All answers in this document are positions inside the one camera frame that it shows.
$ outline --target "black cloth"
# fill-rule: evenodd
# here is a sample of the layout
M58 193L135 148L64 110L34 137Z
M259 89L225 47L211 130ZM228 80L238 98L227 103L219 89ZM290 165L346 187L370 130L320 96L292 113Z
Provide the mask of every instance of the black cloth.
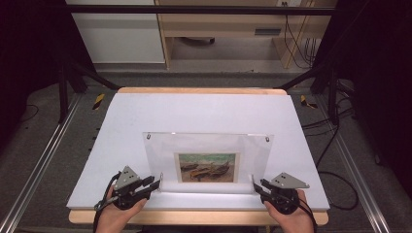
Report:
M30 93L58 82L58 70L67 62L61 56L95 71L71 14L44 11L51 3L66 4L0 1L0 148L10 140Z

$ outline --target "wooden edge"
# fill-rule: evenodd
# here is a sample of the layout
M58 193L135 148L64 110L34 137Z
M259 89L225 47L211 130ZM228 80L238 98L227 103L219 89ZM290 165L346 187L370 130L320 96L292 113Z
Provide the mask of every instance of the wooden edge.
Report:
M69 220L75 224L94 222L95 211L71 210ZM318 225L327 224L326 211L314 212ZM267 211L142 211L129 224L140 225L278 225Z
M263 88L190 88L190 87L123 87L118 93L187 93L187 94L267 94L287 95L283 89Z

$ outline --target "wire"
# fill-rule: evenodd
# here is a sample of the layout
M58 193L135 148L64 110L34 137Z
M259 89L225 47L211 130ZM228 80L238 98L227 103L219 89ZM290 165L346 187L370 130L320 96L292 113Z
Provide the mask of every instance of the wire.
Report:
M289 46L288 46L288 42L287 42L287 40L286 40L286 32L288 31L288 29L290 30L290 28L289 28L289 22L288 22L288 15L286 15L285 17L286 17L286 23L285 23L285 31L284 31L284 33L285 33L284 41L285 41L286 49L287 49L287 50L289 51L289 53L291 54L292 59L293 59L293 62L294 62L294 64L295 64L297 67L299 67L299 68L301 68L301 69L309 69L310 67L302 67L302 66L300 66L299 64L297 64L297 61L296 61L296 59L294 58L294 55L293 55L291 49L290 49ZM302 52L301 52L300 49L299 49L299 46L298 46L298 44L297 44L297 41L294 39L294 36L293 36L292 32L290 32L290 33L291 33L291 35L292 35L292 37L293 37L294 42L296 43L296 47L297 47L297 49L299 50L300 55L302 55Z
M20 123L26 122L26 121L30 120L31 118L33 118L34 116L36 116L36 115L39 113L39 107L37 107L36 105L27 105L27 107L34 107L34 108L36 109L36 113L34 113L34 114L33 114L31 117L29 117L29 118L22 119L22 120L20 121Z
M307 18L307 16L304 17L303 22L302 22L302 24L300 25L300 29L299 29L298 35L300 35L300 33L302 33L303 26L304 26L304 24L305 24L306 18ZM291 31L291 28L290 28L290 25L289 25L288 15L285 15L285 20L286 20L286 22L285 22L285 31L284 31L285 46L286 46L287 50L289 51L289 53L291 54L294 64L295 64L297 67L301 68L301 69L310 69L310 68L312 68L311 62L309 62L309 60L306 59L306 57L302 54L302 51L300 50L300 45L298 44L297 40L295 39L295 37L294 37L294 35L293 35L292 31ZM286 34L287 34L287 31L288 31L288 30L289 30L289 32L290 32L290 34L291 34L291 36L292 36L292 39L293 39L294 44L295 44L295 47L296 47L297 50L299 51L300 56L302 57L303 61L308 65L308 67L302 67L302 66L300 66L300 65L297 64L296 59L294 58L294 55L293 55L291 49L289 48L288 42L287 42L287 39L286 39L286 38L287 38L287 35L286 35ZM311 51L312 55L314 55L314 50L313 50L313 48L314 48L314 45L312 45L312 51Z
M339 104L342 103L343 101L346 101L346 100L349 100L349 101L351 101L351 103L352 103L352 98L351 98L351 97L345 97L345 98L340 99L340 100L337 102L336 106L339 107ZM339 116L339 117L345 117L344 115L347 114L347 113L350 113L352 110L353 110L352 107L351 107L351 108L348 108L348 109L342 111L341 113L339 113L338 116ZM314 123L302 125L302 128L303 128L303 129L311 129L311 128L315 128L315 127L320 127L320 126L325 125L326 123L328 123L329 120L330 120L330 118L326 118L326 119L320 120L320 121L318 121L318 122L314 122ZM326 145L324 151L322 152L320 158L319 158L318 161L316 162L316 168L317 168L317 169L318 169L318 167L319 167L322 159L325 157L328 148L330 147L331 143L333 142L333 139L336 137L337 132L338 132L338 130L339 130L339 127L340 127L340 124L338 123L334 129L329 129L328 131L326 131L326 132L324 132L324 133L321 133L321 134L314 134L314 135L307 135L307 136L306 136L306 137L308 137L308 136L322 135L322 134L325 134L325 133L327 133L327 132L329 132L329 131L334 130L334 133L333 133L332 137L330 138L329 142L327 143L327 145ZM357 192L357 190L355 189L355 187L354 187L348 180L344 179L343 177L341 177L341 176L339 176L339 175L337 175L337 174L334 174L334 173L331 173L331 172L327 172L327 171L318 171L318 173L319 173L319 174L325 174L325 175L334 176L335 178L337 178L337 179L343 181L344 183L346 183L346 184L354 191L354 193L355 193L355 203L354 203L352 206L350 206L350 207L342 207L342 206L335 205L335 204L332 202L332 200L329 198L329 202L330 202L329 205L330 205L330 206L332 206L332 207L334 207L334 208L336 208L336 209L342 210L342 211L352 211L354 208L356 208L356 207L358 206L359 201L360 201L358 192Z
M357 207L357 205L358 205L359 202L360 202L360 198L359 198L359 196L358 196L357 190L355 189L355 187L354 187L348 180L344 179L343 177L341 177L341 176L339 176L339 175L337 175L337 174L331 173L331 172L318 171L318 173L319 173L319 174L330 175L330 176L334 176L334 177L338 178L339 180L341 180L341 181L343 181L344 183L346 183L346 184L354 191L354 193L355 193L355 203L354 203L352 206L350 206L350 207L341 207L341 206L335 205L333 202L329 203L330 206L332 206L332 207L334 207L334 208L336 208L336 209L342 210L342 211L352 211L354 208Z

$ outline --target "metal frame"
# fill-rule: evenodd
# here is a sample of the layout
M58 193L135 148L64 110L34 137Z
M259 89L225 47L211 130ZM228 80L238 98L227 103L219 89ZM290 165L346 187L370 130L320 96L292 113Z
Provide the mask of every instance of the metal frame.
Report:
M69 112L67 118L61 123L59 123L54 130L51 139L49 140L48 145L46 146L45 150L43 151L39 161L37 162L35 168L33 169L30 177L28 178L24 188L22 189L21 193L19 194L15 204L9 210L9 213L3 219L0 225L0 232L1 233L9 233L14 232L16 229L18 222L20 221L22 215L24 214L25 209L27 208L33 194L39 185L43 175L48 168L50 161L52 160L54 153L66 132L67 127L69 126L73 115L75 114L77 107L80 103L82 98L82 94L75 94L71 102L71 106L69 108Z
M315 95L316 102L320 106L320 109L325 117L327 117L327 109L326 109L326 99L324 96ZM329 125L330 130L334 128L333 124L330 123ZM375 232L379 233L389 233L391 232L388 223L385 220L381 210L379 209L378 204L373 197L372 192L370 191L367 182L364 180L361 171L359 170L357 164L355 163L354 159L352 158L351 152L349 151L348 147L345 144L345 141L337 132L336 135L336 148L339 151L339 155L342 159L342 162L346 168L346 172L348 173L354 187L357 189L358 195L360 197L360 202L363 205L363 209L366 212L366 215L370 221Z

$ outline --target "gray floor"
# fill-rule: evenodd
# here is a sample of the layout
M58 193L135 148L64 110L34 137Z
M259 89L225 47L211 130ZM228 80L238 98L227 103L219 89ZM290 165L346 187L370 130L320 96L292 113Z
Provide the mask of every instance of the gray floor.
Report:
M149 69L141 73L102 72L102 75L120 85L131 86L247 86L272 87L296 77L302 69L281 68L274 55L270 40L219 39L214 45L203 42L179 40L174 49L170 70ZM69 222L65 207L68 197L87 161L93 147L93 137L98 135L110 101L115 92L86 79L89 89L81 100L73 119L64 134L48 168L28 204L16 232L91 232L90 225ZM306 94L309 103L319 103L325 97L307 92L310 81L290 91L301 124L325 118L321 109L301 106L300 94ZM99 93L105 98L98 110L92 106ZM14 205L36 162L42 155L58 120L57 85L33 93L28 104L36 105L39 112L20 124L14 139L1 151L0 157L0 217L3 219ZM340 110L350 108L349 101L340 103ZM22 119L35 114L27 107ZM377 202L392 232L412 232L412 203L398 184L390 168L375 164L373 149L369 146L359 123L351 116L340 120L339 133L356 161L367 186ZM305 130L309 148L316 161L331 137L328 125ZM320 170L334 172L347 179L350 176L342 162L335 143L331 145ZM355 198L350 188L334 177L321 175L326 194L333 203L350 206ZM352 211L331 208L329 222L319 232L375 232L370 219L360 203Z

